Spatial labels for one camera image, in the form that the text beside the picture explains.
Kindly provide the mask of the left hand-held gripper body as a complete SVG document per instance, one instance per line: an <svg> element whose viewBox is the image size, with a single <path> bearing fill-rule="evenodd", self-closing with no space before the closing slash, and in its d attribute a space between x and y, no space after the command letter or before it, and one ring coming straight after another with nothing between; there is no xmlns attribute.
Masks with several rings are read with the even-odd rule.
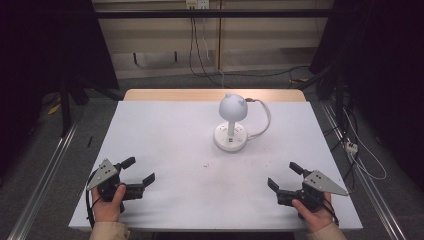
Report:
<svg viewBox="0 0 424 240"><path fill-rule="evenodd" d="M105 158L97 170L89 177L87 190L91 191L96 188L103 200L110 202L119 185L123 185L120 179L120 173L123 169L120 163L112 164L111 161ZM144 186L142 183L126 184L126 193L123 200L136 200L141 199L144 193Z"/></svg>

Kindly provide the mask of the aluminium floor rail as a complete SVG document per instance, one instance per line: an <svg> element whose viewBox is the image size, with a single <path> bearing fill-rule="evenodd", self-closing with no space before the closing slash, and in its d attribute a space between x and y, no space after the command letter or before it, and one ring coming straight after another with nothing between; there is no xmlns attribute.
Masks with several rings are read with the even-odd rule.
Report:
<svg viewBox="0 0 424 240"><path fill-rule="evenodd" d="M77 128L78 123L75 122L67 130L65 135L60 138L41 179L38 181L29 201L19 215L17 222L12 228L7 240L26 240L29 230L32 227L32 224L41 208L41 205L75 135Z"/></svg>
<svg viewBox="0 0 424 240"><path fill-rule="evenodd" d="M332 108L331 104L321 103L321 107L329 123L334 128L337 138L345 149L345 142L350 141L351 138L348 134L342 132L340 125L336 122L336 113L335 110ZM383 198L383 195L375 184L376 181L385 180L387 178L387 170L385 169L381 161L375 156L375 154L363 143L357 133L355 125L352 123L352 120L345 109L342 109L341 116L342 119L347 122L348 129L350 133L353 134L354 139L357 140L357 143L360 148L368 152L383 170L382 177L377 177L371 174L370 171L364 165L362 159L359 156L359 153L357 153L356 155L350 155L345 150L347 158L349 162L353 165L353 169L357 174L358 180L361 182L365 192L367 193L367 196L370 199L371 204L374 207L379 219L381 220L382 225L388 233L389 238L391 240L407 240L406 235L401 229L398 220L393 214L393 211L390 209L389 205L387 204L386 200Z"/></svg>

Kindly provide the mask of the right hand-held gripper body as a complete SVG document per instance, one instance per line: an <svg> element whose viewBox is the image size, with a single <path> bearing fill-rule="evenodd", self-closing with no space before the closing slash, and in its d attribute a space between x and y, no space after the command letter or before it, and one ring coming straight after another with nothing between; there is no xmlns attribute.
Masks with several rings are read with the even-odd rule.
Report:
<svg viewBox="0 0 424 240"><path fill-rule="evenodd" d="M276 186L276 197L279 205L292 207L292 200L299 200L309 211L316 212L324 206L324 193L348 196L347 190L340 187L329 177L318 170L294 169L303 176L302 188L296 191L281 190Z"/></svg>

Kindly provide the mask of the black horizontal bar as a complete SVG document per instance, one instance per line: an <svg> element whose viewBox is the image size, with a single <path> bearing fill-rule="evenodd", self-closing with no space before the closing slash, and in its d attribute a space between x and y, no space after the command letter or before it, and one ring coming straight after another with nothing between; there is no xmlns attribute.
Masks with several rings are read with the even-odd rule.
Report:
<svg viewBox="0 0 424 240"><path fill-rule="evenodd" d="M331 9L286 9L286 10L134 10L97 11L97 18L315 18L330 17L336 12Z"/></svg>

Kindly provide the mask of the black metal stand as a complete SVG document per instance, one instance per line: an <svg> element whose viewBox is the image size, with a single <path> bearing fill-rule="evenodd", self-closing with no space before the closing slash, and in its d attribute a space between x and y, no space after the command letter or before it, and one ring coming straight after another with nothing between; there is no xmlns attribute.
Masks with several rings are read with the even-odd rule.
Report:
<svg viewBox="0 0 424 240"><path fill-rule="evenodd" d="M72 126L69 97L72 97L77 105L86 105L89 98L84 90L83 79L78 75L65 75L60 83L59 94L62 107L61 136L65 137Z"/></svg>

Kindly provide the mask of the white table cover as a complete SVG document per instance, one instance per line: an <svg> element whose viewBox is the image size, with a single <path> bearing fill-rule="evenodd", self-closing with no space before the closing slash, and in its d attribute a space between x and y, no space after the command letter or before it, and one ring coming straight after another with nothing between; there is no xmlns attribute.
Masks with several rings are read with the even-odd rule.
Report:
<svg viewBox="0 0 424 240"><path fill-rule="evenodd" d="M118 104L99 160L134 157L121 172L126 184L154 173L140 200L121 216L132 229L151 231L297 231L295 209L277 203L267 181L298 190L295 162L343 182L311 105L254 102L242 124L252 140L236 153L213 140L222 123L212 102L123 101Z"/></svg>

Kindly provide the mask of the person's left hand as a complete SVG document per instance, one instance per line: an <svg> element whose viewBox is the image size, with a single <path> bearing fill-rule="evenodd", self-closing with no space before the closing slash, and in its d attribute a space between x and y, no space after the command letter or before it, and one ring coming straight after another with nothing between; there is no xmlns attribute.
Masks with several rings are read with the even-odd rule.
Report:
<svg viewBox="0 0 424 240"><path fill-rule="evenodd" d="M126 193L126 186L119 185L111 202L105 202L99 191L94 188L91 191L92 198L96 200L92 209L96 222L118 222L120 218L120 205Z"/></svg>

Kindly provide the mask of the black curtain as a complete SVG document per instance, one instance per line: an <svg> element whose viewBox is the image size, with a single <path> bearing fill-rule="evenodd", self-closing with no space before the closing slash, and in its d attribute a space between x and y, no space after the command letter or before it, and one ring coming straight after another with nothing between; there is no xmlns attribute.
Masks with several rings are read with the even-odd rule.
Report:
<svg viewBox="0 0 424 240"><path fill-rule="evenodd" d="M116 89L92 0L0 0L0 178L35 126L42 99Z"/></svg>
<svg viewBox="0 0 424 240"><path fill-rule="evenodd" d="M399 167L424 192L424 0L333 0L310 71L334 64Z"/></svg>

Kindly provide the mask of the white cat-ear desk lamp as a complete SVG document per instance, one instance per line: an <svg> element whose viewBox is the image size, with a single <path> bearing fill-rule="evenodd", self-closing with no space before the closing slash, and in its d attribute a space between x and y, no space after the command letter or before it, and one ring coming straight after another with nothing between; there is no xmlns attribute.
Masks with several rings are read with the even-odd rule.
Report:
<svg viewBox="0 0 424 240"><path fill-rule="evenodd" d="M227 93L219 105L224 122L214 131L214 142L223 151L237 152L247 143L247 131L240 124L248 113L247 102L237 94Z"/></svg>

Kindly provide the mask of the white wall socket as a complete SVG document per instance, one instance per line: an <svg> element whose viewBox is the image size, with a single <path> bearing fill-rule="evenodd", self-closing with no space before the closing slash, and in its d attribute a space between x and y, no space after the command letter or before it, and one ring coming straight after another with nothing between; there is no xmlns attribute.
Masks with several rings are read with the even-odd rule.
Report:
<svg viewBox="0 0 424 240"><path fill-rule="evenodd" d="M210 7L209 0L185 0L187 9L208 9Z"/></svg>

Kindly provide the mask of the person's right hand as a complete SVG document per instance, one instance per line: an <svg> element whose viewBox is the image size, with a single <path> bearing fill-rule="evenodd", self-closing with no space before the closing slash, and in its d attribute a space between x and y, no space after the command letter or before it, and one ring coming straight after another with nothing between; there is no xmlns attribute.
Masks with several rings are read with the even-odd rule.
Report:
<svg viewBox="0 0 424 240"><path fill-rule="evenodd" d="M298 213L304 217L307 229L310 233L317 232L333 223L332 214L325 209L311 212L297 199L292 201L292 205Z"/></svg>

